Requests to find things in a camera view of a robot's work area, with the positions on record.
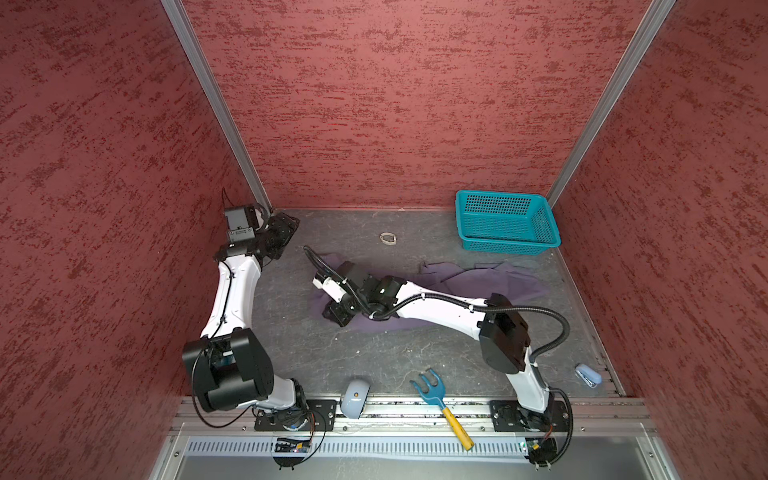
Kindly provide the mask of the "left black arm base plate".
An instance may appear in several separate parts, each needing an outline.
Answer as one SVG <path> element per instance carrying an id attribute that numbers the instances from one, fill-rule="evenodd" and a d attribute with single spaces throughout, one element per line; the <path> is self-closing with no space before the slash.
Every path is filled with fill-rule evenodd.
<path id="1" fill-rule="evenodd" d="M 286 410 L 258 410 L 254 418 L 254 430 L 257 432 L 310 432 L 314 430 L 330 432 L 334 429 L 337 400 L 309 399 L 305 406 L 295 406 Z"/>

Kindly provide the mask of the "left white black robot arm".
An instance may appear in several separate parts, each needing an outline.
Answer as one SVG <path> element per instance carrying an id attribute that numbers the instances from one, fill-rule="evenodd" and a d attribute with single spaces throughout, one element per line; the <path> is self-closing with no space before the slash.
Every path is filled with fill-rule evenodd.
<path id="1" fill-rule="evenodd" d="M 300 220 L 278 213 L 259 222 L 244 208 L 226 216 L 229 243 L 215 255 L 219 281 L 213 309 L 200 338 L 186 343 L 182 352 L 193 407 L 199 417 L 260 409 L 298 429 L 311 419 L 303 388 L 274 373 L 252 320 L 264 262 L 280 258 Z"/>

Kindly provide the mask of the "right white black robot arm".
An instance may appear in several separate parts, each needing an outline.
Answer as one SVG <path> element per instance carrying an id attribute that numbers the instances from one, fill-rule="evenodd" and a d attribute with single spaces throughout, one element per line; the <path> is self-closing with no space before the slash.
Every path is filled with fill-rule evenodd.
<path id="1" fill-rule="evenodd" d="M 512 385 L 525 427 L 542 429 L 552 421 L 553 398 L 536 359 L 568 338 L 570 324 L 561 314 L 547 308 L 514 306 L 496 293 L 487 299 L 462 298 L 400 277 L 379 279 L 351 262 L 337 270 L 321 263 L 313 284 L 330 297 L 323 316 L 341 326 L 357 315 L 373 322 L 402 317 L 447 327 L 478 341 L 486 364 L 505 374 Z M 533 349 L 523 312 L 555 319 L 562 327 L 561 333 Z"/>

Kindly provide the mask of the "teal plastic basket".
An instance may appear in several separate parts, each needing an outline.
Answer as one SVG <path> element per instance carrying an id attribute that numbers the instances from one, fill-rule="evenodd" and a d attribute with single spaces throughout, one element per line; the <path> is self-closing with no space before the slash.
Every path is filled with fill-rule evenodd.
<path id="1" fill-rule="evenodd" d="M 536 256 L 561 245 L 547 200 L 540 195 L 460 190 L 456 225 L 469 251 Z"/>

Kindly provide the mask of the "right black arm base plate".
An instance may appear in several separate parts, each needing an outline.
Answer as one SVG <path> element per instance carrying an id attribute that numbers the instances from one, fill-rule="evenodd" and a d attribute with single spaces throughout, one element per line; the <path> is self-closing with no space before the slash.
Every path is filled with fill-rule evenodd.
<path id="1" fill-rule="evenodd" d="M 491 400 L 490 417 L 495 432 L 567 432 L 571 414 L 562 400 L 551 398 L 543 413 L 524 409 L 516 400 Z"/>

